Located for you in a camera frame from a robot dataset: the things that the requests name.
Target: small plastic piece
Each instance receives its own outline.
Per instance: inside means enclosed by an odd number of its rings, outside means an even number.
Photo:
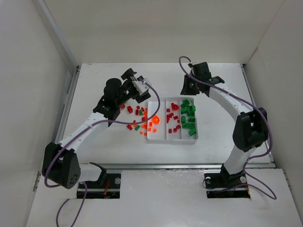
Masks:
[[[174,103],[172,103],[171,104],[171,108],[172,108],[172,110],[178,110],[179,109],[179,106],[177,105],[177,104],[174,104]]]
[[[181,108],[181,114],[186,114],[186,108]]]
[[[185,100],[183,101],[183,105],[184,105],[184,106],[188,106],[188,105],[190,105],[190,103],[189,103],[189,101],[188,101],[187,99],[185,99]]]
[[[197,131],[195,129],[191,129],[188,133],[190,136],[192,136],[192,135],[196,134],[196,132]]]
[[[157,115],[154,115],[153,117],[152,117],[152,123],[154,123],[154,124],[159,124],[159,122],[160,122],[160,118],[157,116]]]
[[[132,109],[132,107],[131,107],[130,105],[127,107],[127,110],[128,110],[128,112],[129,112],[130,114],[133,112],[133,109]]]
[[[186,116],[182,116],[182,117],[181,117],[181,122],[182,122],[182,123],[185,123],[185,122],[186,122]]]
[[[188,117],[188,122],[195,122],[196,118],[194,116]]]

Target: green block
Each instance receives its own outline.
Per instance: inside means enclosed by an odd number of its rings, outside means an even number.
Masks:
[[[184,129],[194,129],[195,125],[193,123],[183,123],[182,128],[184,128]]]
[[[183,104],[184,104],[185,106],[190,105],[190,103],[189,103],[189,101],[188,101],[187,99],[185,99],[185,100],[183,101]]]
[[[181,122],[185,123],[186,122],[186,117],[185,116],[181,116]]]
[[[187,111],[186,108],[182,108],[181,109],[181,114],[186,114],[186,111]]]
[[[196,134],[197,131],[195,129],[192,129],[188,133],[189,133],[190,136],[192,136],[192,135]]]
[[[189,122],[195,122],[196,118],[194,116],[188,117]]]

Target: cable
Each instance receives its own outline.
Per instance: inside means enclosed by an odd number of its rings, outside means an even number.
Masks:
[[[231,97],[233,97],[233,98],[235,98],[235,99],[238,99],[239,101],[241,101],[241,102],[243,102],[243,103],[249,105],[249,106],[252,107],[255,111],[257,111],[257,113],[260,115],[260,117],[261,117],[262,120],[264,121],[264,123],[265,123],[265,125],[266,125],[266,128],[267,128],[267,130],[268,130],[268,135],[269,135],[269,148],[268,148],[268,150],[267,150],[264,154],[255,155],[255,156],[249,157],[249,158],[247,159],[247,161],[244,163],[243,171],[244,171],[244,173],[245,173],[246,175],[250,176],[252,179],[254,179],[254,180],[258,181],[259,183],[261,183],[262,185],[264,185],[264,186],[273,194],[273,196],[267,194],[267,193],[266,193],[265,191],[263,191],[262,189],[260,189],[260,188],[258,188],[258,187],[256,187],[256,186],[254,186],[254,185],[248,184],[248,183],[244,183],[244,184],[241,184],[241,185],[237,185],[237,186],[234,186],[234,187],[232,187],[232,188],[227,188],[227,189],[219,190],[219,191],[217,191],[217,192],[226,192],[226,191],[229,191],[229,190],[238,188],[238,187],[250,186],[250,187],[253,187],[253,188],[259,190],[260,192],[262,192],[262,193],[265,194],[266,196],[270,197],[271,199],[276,200],[276,194],[271,190],[270,187],[268,187],[268,186],[267,186],[264,182],[262,182],[261,180],[259,180],[259,179],[255,178],[254,176],[248,174],[248,173],[246,172],[246,170],[245,170],[245,167],[246,167],[246,165],[247,165],[247,163],[248,163],[249,160],[252,160],[253,158],[258,158],[258,157],[266,156],[266,155],[268,155],[268,154],[270,153],[270,151],[272,150],[272,147],[273,147],[272,132],[271,132],[271,130],[270,130],[270,126],[269,126],[269,124],[268,124],[268,122],[267,122],[265,116],[261,113],[261,111],[260,111],[256,106],[254,106],[254,105],[251,104],[250,102],[246,101],[245,99],[242,99],[242,98],[240,98],[240,97],[238,97],[238,96],[236,96],[236,95],[234,95],[234,94],[231,94],[231,93],[229,93],[228,91],[226,91],[226,90],[224,90],[224,89],[222,89],[222,88],[220,88],[220,87],[217,87],[217,86],[215,86],[215,85],[212,85],[212,84],[209,84],[209,83],[206,83],[206,82],[203,82],[203,81],[200,81],[200,80],[194,78],[194,77],[193,77],[192,75],[190,75],[190,74],[185,70],[185,68],[182,66],[182,63],[181,63],[182,58],[185,58],[185,59],[189,60],[190,63],[191,63],[191,59],[190,59],[189,57],[187,57],[187,56],[180,56],[180,57],[179,57],[179,65],[180,65],[181,69],[183,70],[183,72],[184,72],[189,78],[191,78],[192,80],[196,81],[197,83],[200,83],[200,84],[203,84],[203,85],[206,85],[206,86],[209,86],[209,87],[213,87],[213,88],[215,88],[215,89],[218,89],[218,90],[220,90],[220,91],[226,93],[227,95],[229,95],[229,96],[231,96]]]
[[[74,224],[76,223],[77,218],[78,218],[78,216],[79,216],[79,214],[80,214],[80,211],[81,211],[81,209],[82,209],[82,207],[83,207],[83,204],[84,204],[84,201],[85,201],[85,198],[86,198],[86,194],[87,194],[87,185],[86,185],[85,182],[82,182],[82,184],[83,184],[84,187],[85,187],[85,192],[84,192],[83,200],[82,200],[82,203],[81,203],[81,205],[80,205],[80,207],[79,207],[79,210],[78,210],[78,212],[77,212],[77,215],[76,215],[76,217],[75,217],[75,219],[74,219],[74,221],[73,221],[71,227],[73,227]],[[57,227],[60,227],[60,226],[59,226],[59,221],[58,221],[60,211],[61,211],[61,209],[63,208],[63,206],[64,206],[69,200],[70,200],[70,199],[67,199],[67,200],[61,205],[61,207],[60,207],[59,210],[58,210],[58,213],[57,213],[57,216],[56,216],[56,225],[57,225]]]

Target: purple cable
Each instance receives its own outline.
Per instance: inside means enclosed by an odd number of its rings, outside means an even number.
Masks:
[[[270,189],[270,187],[268,187],[268,186],[267,186],[264,182],[262,182],[261,180],[259,180],[259,179],[255,178],[254,176],[248,174],[248,173],[246,172],[246,170],[245,170],[245,167],[246,167],[246,165],[247,165],[247,163],[248,163],[249,160],[251,160],[251,159],[253,159],[253,158],[257,158],[257,157],[266,156],[266,155],[268,155],[268,154],[270,153],[270,151],[272,150],[272,147],[273,147],[273,137],[272,137],[272,133],[271,133],[271,130],[270,130],[270,126],[269,126],[269,124],[268,124],[268,122],[267,122],[265,116],[261,113],[261,111],[260,111],[256,106],[254,106],[254,105],[251,104],[250,102],[248,102],[248,101],[246,101],[246,100],[244,100],[244,99],[242,99],[242,98],[240,98],[240,97],[238,97],[238,96],[236,96],[236,95],[234,95],[234,94],[231,94],[231,93],[229,93],[228,91],[226,91],[226,90],[224,90],[224,89],[222,89],[222,88],[220,88],[220,87],[217,87],[217,86],[212,85],[212,84],[205,83],[205,82],[203,82],[203,81],[200,81],[200,80],[194,78],[194,77],[193,77],[192,75],[190,75],[190,74],[185,70],[185,68],[182,66],[182,63],[181,63],[182,58],[185,58],[185,59],[189,60],[190,63],[191,63],[191,59],[190,59],[189,57],[187,57],[187,56],[181,56],[181,57],[179,57],[179,65],[180,65],[181,69],[185,72],[185,74],[186,74],[189,78],[191,78],[192,80],[194,80],[194,81],[196,81],[196,82],[198,82],[198,83],[200,83],[200,84],[203,84],[203,85],[206,85],[206,86],[209,86],[209,87],[216,88],[216,89],[218,89],[218,90],[220,90],[220,91],[226,93],[227,95],[229,95],[229,96],[231,96],[231,97],[233,97],[233,98],[235,98],[235,99],[238,99],[239,101],[241,101],[241,102],[243,102],[243,103],[245,103],[245,104],[251,106],[251,107],[252,107],[255,111],[257,111],[257,113],[260,115],[260,117],[261,117],[262,120],[264,121],[264,123],[265,123],[265,125],[266,125],[266,128],[267,128],[267,130],[268,130],[268,134],[269,134],[269,148],[268,148],[267,152],[265,152],[265,153],[262,154],[262,155],[255,155],[255,156],[249,157],[248,160],[245,162],[245,164],[244,164],[244,166],[243,166],[243,171],[244,171],[244,173],[245,173],[246,175],[250,176],[252,179],[254,179],[254,180],[260,182],[262,185],[264,185],[264,186],[273,194],[273,196],[267,194],[267,193],[266,193],[265,191],[263,191],[262,189],[260,189],[260,188],[258,188],[258,187],[256,187],[256,186],[254,186],[254,185],[248,184],[248,183],[243,183],[243,184],[234,186],[234,187],[232,187],[232,188],[219,190],[219,191],[217,191],[217,192],[227,192],[227,191],[230,191],[230,190],[235,189],[235,188],[238,188],[238,187],[250,186],[250,187],[253,187],[253,188],[259,190],[260,192],[264,193],[266,196],[270,197],[271,199],[276,200],[276,194]]]
[[[87,185],[86,185],[85,182],[82,182],[82,184],[83,184],[84,187],[85,187],[85,192],[84,192],[84,195],[83,195],[83,200],[82,200],[82,203],[81,203],[81,205],[80,205],[80,208],[79,208],[79,210],[78,210],[78,213],[77,213],[77,215],[76,215],[76,217],[75,217],[75,220],[73,221],[71,227],[73,227],[74,224],[76,223],[77,218],[78,218],[78,216],[79,216],[79,214],[80,214],[80,211],[81,211],[81,209],[82,209],[82,207],[83,207],[83,204],[84,204],[84,201],[85,201],[85,198],[86,198],[86,194],[87,194]],[[68,202],[68,200],[70,200],[70,199],[67,199],[67,200],[61,205],[61,207],[60,207],[59,210],[58,210],[58,213],[57,213],[57,216],[56,216],[56,225],[57,225],[57,227],[60,227],[60,226],[59,226],[59,222],[58,222],[58,218],[59,218],[60,211],[61,211],[61,209],[63,208],[63,206]]]

